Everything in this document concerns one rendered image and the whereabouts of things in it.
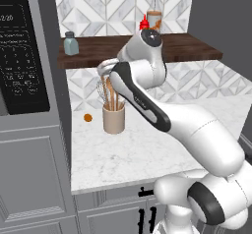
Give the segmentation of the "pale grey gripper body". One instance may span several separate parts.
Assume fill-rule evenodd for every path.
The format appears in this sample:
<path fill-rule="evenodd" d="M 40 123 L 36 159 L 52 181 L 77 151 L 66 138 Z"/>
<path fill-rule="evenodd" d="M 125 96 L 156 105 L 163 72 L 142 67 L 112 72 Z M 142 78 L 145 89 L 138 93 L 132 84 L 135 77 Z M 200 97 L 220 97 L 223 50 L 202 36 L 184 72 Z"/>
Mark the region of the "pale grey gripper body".
<path fill-rule="evenodd" d="M 113 67 L 119 62 L 117 58 L 112 58 L 112 59 L 107 59 L 102 61 L 98 66 L 97 66 L 97 73 L 100 77 L 108 75 Z"/>

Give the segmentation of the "blue-grey shaker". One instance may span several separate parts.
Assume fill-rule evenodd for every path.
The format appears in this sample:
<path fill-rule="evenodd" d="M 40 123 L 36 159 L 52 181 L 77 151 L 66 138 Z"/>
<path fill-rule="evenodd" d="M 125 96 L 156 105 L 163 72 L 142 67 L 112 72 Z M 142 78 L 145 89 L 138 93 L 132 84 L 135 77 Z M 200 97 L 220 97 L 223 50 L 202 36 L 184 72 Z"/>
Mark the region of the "blue-grey shaker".
<path fill-rule="evenodd" d="M 79 53 L 79 44 L 72 31 L 65 32 L 64 50 L 65 53 L 69 56 L 73 56 Z"/>

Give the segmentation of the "red condiment bottle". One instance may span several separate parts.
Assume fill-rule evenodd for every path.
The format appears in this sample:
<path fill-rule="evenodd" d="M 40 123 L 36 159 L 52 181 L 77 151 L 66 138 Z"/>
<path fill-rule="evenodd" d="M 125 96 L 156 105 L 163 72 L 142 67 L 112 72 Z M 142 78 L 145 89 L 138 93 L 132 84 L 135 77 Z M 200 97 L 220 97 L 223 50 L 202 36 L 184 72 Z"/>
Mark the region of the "red condiment bottle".
<path fill-rule="evenodd" d="M 149 21 L 147 20 L 147 17 L 144 17 L 140 21 L 139 29 L 149 29 L 149 28 L 150 28 Z"/>

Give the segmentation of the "glass bottle with brown liquid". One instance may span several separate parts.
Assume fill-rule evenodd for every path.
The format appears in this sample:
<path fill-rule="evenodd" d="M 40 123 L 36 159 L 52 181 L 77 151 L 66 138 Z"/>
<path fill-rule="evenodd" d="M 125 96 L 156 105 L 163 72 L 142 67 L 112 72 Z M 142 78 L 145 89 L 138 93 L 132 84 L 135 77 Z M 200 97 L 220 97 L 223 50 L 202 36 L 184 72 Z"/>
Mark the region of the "glass bottle with brown liquid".
<path fill-rule="evenodd" d="M 162 12 L 158 0 L 152 0 L 147 11 L 147 19 L 151 29 L 160 31 Z"/>

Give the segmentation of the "grey tall cabinet door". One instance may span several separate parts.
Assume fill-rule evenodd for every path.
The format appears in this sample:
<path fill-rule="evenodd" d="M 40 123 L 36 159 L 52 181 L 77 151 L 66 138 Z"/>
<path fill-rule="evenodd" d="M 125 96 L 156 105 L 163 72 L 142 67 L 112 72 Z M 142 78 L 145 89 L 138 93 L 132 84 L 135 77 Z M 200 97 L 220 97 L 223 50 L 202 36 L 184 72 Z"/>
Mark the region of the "grey tall cabinet door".
<path fill-rule="evenodd" d="M 68 159 L 58 126 L 0 133 L 0 217 L 18 220 L 75 213 Z"/>

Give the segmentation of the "grey base cabinet door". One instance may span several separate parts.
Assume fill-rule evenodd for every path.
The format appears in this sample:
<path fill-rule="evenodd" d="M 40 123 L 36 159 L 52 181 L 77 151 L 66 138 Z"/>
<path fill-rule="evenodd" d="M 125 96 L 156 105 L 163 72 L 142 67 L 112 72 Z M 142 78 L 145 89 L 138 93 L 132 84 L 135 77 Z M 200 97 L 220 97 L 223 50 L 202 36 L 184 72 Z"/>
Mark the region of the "grey base cabinet door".
<path fill-rule="evenodd" d="M 139 209 L 144 201 L 79 212 L 82 234 L 138 234 Z"/>

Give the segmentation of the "dark wooden shelf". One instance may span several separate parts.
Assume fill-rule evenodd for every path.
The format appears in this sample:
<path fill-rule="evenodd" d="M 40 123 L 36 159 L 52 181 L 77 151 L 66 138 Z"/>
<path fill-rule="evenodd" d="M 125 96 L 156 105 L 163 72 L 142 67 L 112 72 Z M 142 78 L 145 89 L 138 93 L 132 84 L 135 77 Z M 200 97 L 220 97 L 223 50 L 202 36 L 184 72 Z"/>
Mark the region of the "dark wooden shelf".
<path fill-rule="evenodd" d="M 57 56 L 59 69 L 95 68 L 103 60 L 115 58 L 131 35 L 79 37 L 79 54 L 68 56 L 61 39 Z M 165 33 L 162 54 L 165 63 L 220 60 L 222 53 L 189 33 Z"/>

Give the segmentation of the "metal whisk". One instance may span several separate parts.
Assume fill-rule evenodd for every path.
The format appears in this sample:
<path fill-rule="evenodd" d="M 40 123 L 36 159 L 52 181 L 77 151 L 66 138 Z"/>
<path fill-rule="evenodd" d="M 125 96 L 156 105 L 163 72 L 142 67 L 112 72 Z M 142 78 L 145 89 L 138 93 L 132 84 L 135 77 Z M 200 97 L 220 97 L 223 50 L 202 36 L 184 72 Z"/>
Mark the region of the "metal whisk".
<path fill-rule="evenodd" d="M 104 94 L 103 85 L 102 85 L 101 80 L 99 80 L 96 83 L 96 90 L 97 90 L 99 96 L 102 98 L 103 102 L 106 103 L 105 94 Z"/>

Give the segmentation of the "wooden spoon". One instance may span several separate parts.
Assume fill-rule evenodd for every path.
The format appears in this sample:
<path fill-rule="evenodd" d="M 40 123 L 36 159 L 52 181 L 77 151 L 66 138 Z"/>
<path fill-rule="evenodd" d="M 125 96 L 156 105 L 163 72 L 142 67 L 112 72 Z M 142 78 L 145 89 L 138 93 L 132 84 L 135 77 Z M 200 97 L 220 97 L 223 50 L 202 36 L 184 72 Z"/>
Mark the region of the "wooden spoon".
<path fill-rule="evenodd" d="M 104 76 L 101 77 L 101 81 L 102 81 L 102 87 L 103 87 L 103 92 L 104 92 L 104 97 L 105 97 L 105 103 L 106 103 L 107 109 L 110 110 L 109 90 L 107 89 L 106 80 Z"/>

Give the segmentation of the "wooden spatula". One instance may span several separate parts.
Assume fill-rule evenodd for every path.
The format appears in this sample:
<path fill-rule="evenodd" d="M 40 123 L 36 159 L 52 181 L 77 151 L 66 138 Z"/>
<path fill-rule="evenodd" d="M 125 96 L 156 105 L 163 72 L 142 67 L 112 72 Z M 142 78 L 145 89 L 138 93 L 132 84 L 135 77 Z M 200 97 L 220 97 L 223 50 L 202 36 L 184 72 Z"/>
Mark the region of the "wooden spatula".
<path fill-rule="evenodd" d="M 113 89 L 112 86 L 109 86 L 110 90 L 110 99 L 111 99 L 111 110 L 119 111 L 124 107 L 124 102 L 119 100 L 118 93 Z"/>

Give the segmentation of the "beige utensil pot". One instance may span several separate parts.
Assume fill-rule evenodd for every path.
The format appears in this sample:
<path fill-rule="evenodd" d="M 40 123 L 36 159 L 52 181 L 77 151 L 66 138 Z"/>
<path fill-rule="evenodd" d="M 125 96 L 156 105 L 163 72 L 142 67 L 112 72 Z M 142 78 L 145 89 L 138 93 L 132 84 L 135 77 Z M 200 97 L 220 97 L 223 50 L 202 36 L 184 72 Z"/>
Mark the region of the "beige utensil pot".
<path fill-rule="evenodd" d="M 125 106 L 117 111 L 110 111 L 106 104 L 102 107 L 103 130 L 112 135 L 120 134 L 125 129 Z"/>

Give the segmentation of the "grey drawer front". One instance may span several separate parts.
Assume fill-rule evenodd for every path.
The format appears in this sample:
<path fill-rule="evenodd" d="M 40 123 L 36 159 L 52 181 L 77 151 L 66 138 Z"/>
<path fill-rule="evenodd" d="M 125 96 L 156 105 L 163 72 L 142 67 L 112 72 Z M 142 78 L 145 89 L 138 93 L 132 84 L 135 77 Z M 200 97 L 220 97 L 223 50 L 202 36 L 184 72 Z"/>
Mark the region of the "grey drawer front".
<path fill-rule="evenodd" d="M 141 187 L 145 187 L 145 190 L 152 190 L 154 188 L 154 184 L 146 183 L 80 194 L 75 196 L 77 209 L 78 211 L 82 211 L 144 200 L 146 197 L 139 198 L 138 196 L 138 192 Z"/>

